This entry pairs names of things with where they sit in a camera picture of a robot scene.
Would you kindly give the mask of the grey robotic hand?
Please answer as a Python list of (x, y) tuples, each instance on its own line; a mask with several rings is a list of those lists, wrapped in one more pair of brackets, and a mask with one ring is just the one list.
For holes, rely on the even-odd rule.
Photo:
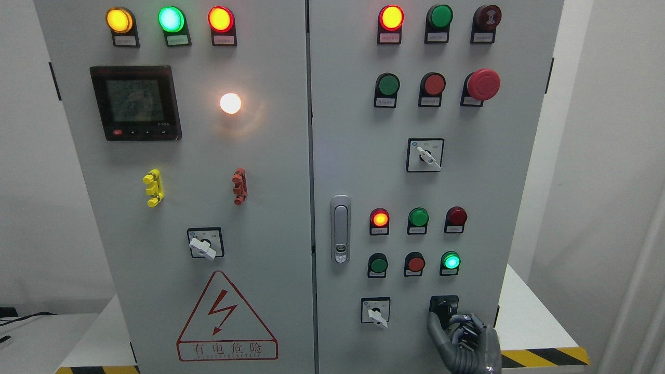
[(502, 355), (496, 330), (474, 313), (454, 314), (444, 325), (428, 313), (427, 330), (451, 373), (501, 373)]

